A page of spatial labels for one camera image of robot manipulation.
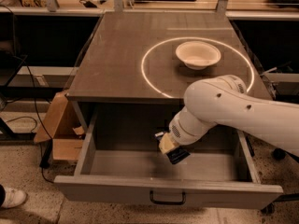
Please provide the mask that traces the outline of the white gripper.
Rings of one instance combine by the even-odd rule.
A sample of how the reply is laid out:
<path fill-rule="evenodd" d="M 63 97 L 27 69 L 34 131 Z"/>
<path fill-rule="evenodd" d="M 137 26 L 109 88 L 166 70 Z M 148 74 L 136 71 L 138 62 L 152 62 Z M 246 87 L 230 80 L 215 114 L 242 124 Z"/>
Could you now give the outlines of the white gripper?
<path fill-rule="evenodd" d="M 170 121 L 170 134 L 165 133 L 163 135 L 159 149 L 163 154 L 167 154 L 178 148 L 179 145 L 187 146 L 193 144 L 215 126 L 215 122 L 200 120 L 186 107 L 183 107 Z"/>

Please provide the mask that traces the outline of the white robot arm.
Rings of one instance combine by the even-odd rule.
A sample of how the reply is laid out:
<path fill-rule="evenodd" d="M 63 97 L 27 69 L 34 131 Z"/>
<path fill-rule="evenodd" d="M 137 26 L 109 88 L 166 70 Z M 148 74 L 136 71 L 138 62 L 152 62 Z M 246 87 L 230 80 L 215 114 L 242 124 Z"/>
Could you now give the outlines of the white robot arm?
<path fill-rule="evenodd" d="M 299 156 L 299 105 L 248 96 L 243 80 L 233 75 L 191 84 L 159 149 L 177 163 L 187 156 L 185 146 L 216 125 L 233 127 Z"/>

